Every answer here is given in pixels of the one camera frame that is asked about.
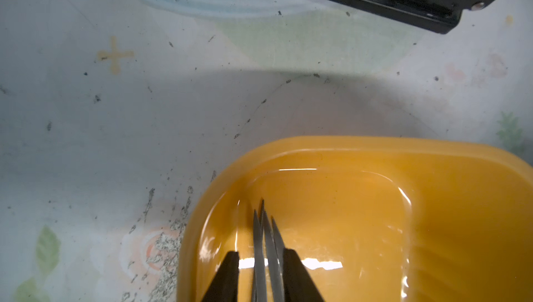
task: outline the yellow plastic tray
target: yellow plastic tray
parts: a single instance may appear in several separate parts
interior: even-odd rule
[[[204,193],[179,302],[201,300],[230,250],[238,300],[250,301],[261,199],[326,302],[533,300],[531,166],[483,145],[301,137],[249,152]]]

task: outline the yellow cross pattern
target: yellow cross pattern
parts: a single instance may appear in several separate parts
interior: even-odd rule
[[[121,58],[133,58],[134,56],[135,56],[135,53],[133,53],[133,51],[124,51],[124,52],[118,51],[117,38],[115,36],[111,36],[111,52],[101,50],[101,51],[98,51],[98,54],[97,54],[98,60],[100,61],[111,59],[111,66],[109,69],[113,75],[118,75],[120,73],[119,60]]]

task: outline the green leaf print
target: green leaf print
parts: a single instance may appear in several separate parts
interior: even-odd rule
[[[502,119],[498,120],[500,131],[496,134],[502,141],[503,147],[515,155],[523,154],[526,149],[523,144],[523,129],[518,126],[518,117],[512,112],[508,114],[502,111]]]
[[[37,287],[35,279],[27,279],[17,287],[15,291],[16,302],[50,302],[50,298],[45,292]]]
[[[44,279],[46,279],[59,263],[60,245],[61,242],[56,234],[48,226],[44,226],[39,234],[35,248],[37,266]]]

